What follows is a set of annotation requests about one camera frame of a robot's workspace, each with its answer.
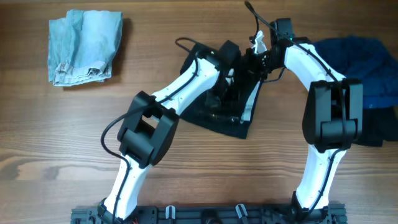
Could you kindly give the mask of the black shorts with snap button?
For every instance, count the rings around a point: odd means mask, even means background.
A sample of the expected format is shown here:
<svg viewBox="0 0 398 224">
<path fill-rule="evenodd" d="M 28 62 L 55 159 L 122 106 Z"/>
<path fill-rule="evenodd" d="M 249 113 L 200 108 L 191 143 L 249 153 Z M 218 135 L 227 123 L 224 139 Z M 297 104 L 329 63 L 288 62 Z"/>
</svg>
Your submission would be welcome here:
<svg viewBox="0 0 398 224">
<path fill-rule="evenodd" d="M 262 82 L 244 71 L 244 54 L 222 47 L 217 51 L 215 84 L 201 93 L 181 114 L 185 121 L 216 133 L 246 139 Z M 234 82 L 225 80 L 234 69 Z"/>
</svg>

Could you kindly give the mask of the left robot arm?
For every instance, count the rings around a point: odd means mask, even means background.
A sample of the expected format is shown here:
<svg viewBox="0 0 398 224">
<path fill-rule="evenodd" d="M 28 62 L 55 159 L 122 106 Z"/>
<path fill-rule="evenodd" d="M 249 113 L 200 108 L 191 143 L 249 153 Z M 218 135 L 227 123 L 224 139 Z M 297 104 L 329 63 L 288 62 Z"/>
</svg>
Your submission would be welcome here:
<svg viewBox="0 0 398 224">
<path fill-rule="evenodd" d="M 170 149 L 181 119 L 208 129 L 239 122 L 240 59 L 239 47 L 229 40 L 219 49 L 196 43 L 175 81 L 153 94 L 139 92 L 128 111 L 105 127 L 101 146 L 121 164 L 111 193 L 98 205 L 104 223 L 131 220 L 147 173 Z"/>
</svg>

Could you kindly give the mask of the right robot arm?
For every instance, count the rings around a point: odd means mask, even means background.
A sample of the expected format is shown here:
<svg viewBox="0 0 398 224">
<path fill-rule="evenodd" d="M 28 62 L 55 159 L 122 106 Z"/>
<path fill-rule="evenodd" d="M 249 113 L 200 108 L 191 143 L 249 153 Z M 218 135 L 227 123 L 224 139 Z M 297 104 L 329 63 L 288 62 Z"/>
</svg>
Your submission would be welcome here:
<svg viewBox="0 0 398 224">
<path fill-rule="evenodd" d="M 286 217 L 322 222 L 331 214 L 329 191 L 338 165 L 362 132 L 363 85 L 329 66 L 306 37 L 296 37 L 289 18 L 255 18 L 270 29 L 272 47 L 260 54 L 265 69 L 292 71 L 308 91 L 302 120 L 308 156 Z"/>
</svg>

